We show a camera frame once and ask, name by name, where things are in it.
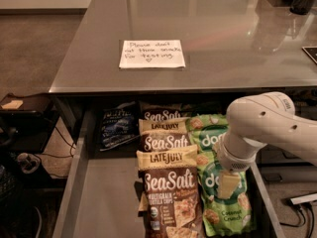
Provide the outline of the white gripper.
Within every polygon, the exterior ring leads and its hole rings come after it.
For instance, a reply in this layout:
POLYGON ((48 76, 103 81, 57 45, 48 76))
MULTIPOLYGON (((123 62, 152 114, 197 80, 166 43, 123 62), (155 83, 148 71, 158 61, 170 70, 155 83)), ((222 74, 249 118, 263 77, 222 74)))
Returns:
POLYGON ((256 159, 257 142, 225 133, 214 145, 214 150, 221 167, 227 170, 219 174, 218 197, 229 199, 241 185, 237 172, 246 171, 256 159))

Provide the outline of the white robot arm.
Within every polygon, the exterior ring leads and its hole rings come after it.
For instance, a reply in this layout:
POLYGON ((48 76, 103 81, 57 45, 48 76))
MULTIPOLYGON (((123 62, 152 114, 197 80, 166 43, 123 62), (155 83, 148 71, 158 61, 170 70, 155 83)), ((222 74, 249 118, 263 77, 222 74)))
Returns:
POLYGON ((317 122, 295 115, 282 92, 249 95, 227 108, 228 131, 214 146, 223 169, 246 171, 266 145, 273 145, 317 166, 317 122))

